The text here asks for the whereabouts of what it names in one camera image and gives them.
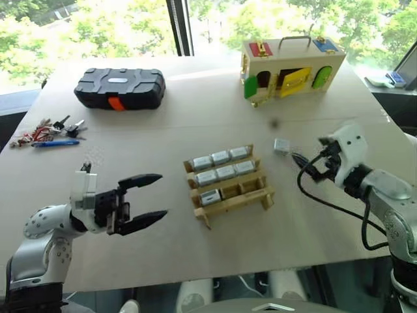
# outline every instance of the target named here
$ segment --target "table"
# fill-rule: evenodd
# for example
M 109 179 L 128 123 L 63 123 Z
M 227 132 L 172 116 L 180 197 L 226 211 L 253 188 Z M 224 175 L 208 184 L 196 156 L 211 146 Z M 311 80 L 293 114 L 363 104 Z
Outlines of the table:
M 85 120 L 89 129 L 77 147 L 9 149 L 0 155 L 0 266 L 23 239 L 22 228 L 35 210 L 68 201 L 74 171 L 86 159 L 98 174 L 98 192 L 119 179 L 160 173 L 155 184 L 131 190 L 133 215 L 168 209 L 147 230 L 126 237 L 104 233 L 74 241 L 65 291 L 129 288 L 197 278 L 252 273 L 329 262 L 372 258 L 388 250 L 366 251 L 360 221 L 304 197 L 296 187 L 291 157 L 272 151 L 274 138 L 313 157 L 319 136 L 345 121 L 364 128 L 368 165 L 416 180 L 416 153 L 351 67 L 344 62 L 327 93 L 295 95 L 253 109 L 242 97 L 239 60 L 198 57 L 91 59 L 58 68 L 16 134 L 43 117 Z M 167 81 L 162 105 L 154 111 L 108 112 L 82 106 L 73 88 L 89 67 L 158 68 Z M 278 128 L 270 120 L 278 118 Z M 253 143 L 254 154 L 276 189 L 275 205 L 260 203 L 211 218 L 208 230 L 195 219 L 182 161 Z M 330 181 L 305 187 L 319 197 L 363 213 L 364 206 Z M 369 229 L 371 243 L 384 238 Z

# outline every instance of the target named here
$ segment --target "wooden rack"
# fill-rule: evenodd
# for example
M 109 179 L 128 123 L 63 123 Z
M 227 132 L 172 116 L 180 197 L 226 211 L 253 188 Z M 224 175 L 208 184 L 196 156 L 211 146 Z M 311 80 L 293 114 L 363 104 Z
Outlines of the wooden rack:
M 229 210 L 240 209 L 245 205 L 260 201 L 265 210 L 273 206 L 272 197 L 275 190 L 266 182 L 266 173 L 261 167 L 261 160 L 253 156 L 253 145 L 249 145 L 249 157 L 240 160 L 230 161 L 225 164 L 213 166 L 201 171 L 193 171 L 190 163 L 184 161 L 184 167 L 187 172 L 188 185 L 192 189 L 190 192 L 191 200 L 194 204 L 194 215 L 196 218 L 203 220 L 207 228 L 211 229 L 209 217 L 226 213 Z M 228 165 L 252 160 L 255 164 L 255 171 L 245 175 L 240 175 L 224 181 L 218 181 L 211 185 L 198 187 L 195 181 L 195 175 L 203 171 L 215 170 Z M 218 189 L 222 200 L 207 206 L 202 206 L 200 195 L 209 190 Z

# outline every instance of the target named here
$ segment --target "metal handle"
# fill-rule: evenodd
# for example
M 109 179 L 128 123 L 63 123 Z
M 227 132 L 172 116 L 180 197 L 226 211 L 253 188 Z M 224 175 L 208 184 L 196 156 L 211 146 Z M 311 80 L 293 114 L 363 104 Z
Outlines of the metal handle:
M 311 37 L 310 36 L 289 36 L 289 37 L 283 37 L 280 41 L 280 44 L 278 45 L 278 50 L 281 49 L 282 42 L 286 39 L 308 39 L 307 47 L 311 44 Z

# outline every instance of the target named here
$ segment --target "black plastic case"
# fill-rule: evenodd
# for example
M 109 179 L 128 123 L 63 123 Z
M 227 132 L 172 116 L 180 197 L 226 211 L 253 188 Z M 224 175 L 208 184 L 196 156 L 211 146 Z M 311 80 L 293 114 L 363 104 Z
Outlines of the black plastic case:
M 90 68 L 74 89 L 88 108 L 105 110 L 156 109 L 165 92 L 159 70 Z

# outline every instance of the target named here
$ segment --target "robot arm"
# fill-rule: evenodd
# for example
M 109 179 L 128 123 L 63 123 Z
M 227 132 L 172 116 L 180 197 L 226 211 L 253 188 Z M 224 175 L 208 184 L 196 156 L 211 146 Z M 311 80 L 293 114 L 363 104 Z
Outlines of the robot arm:
M 130 220 L 129 188 L 149 185 L 162 178 L 138 175 L 119 186 L 96 194 L 96 174 L 85 164 L 75 174 L 70 204 L 44 207 L 23 228 L 25 239 L 8 263 L 7 294 L 3 310 L 10 312 L 60 312 L 62 286 L 72 259 L 72 240 L 90 231 L 128 235 L 164 217 L 167 211 Z
M 320 142 L 324 146 L 320 155 L 328 170 L 318 173 L 310 162 L 308 172 L 315 173 L 316 181 L 331 179 L 347 194 L 361 199 L 384 224 L 394 265 L 392 285 L 403 311 L 413 307 L 412 312 L 416 312 L 417 190 L 386 171 L 364 164 L 367 143 L 358 125 L 345 126 L 320 138 Z

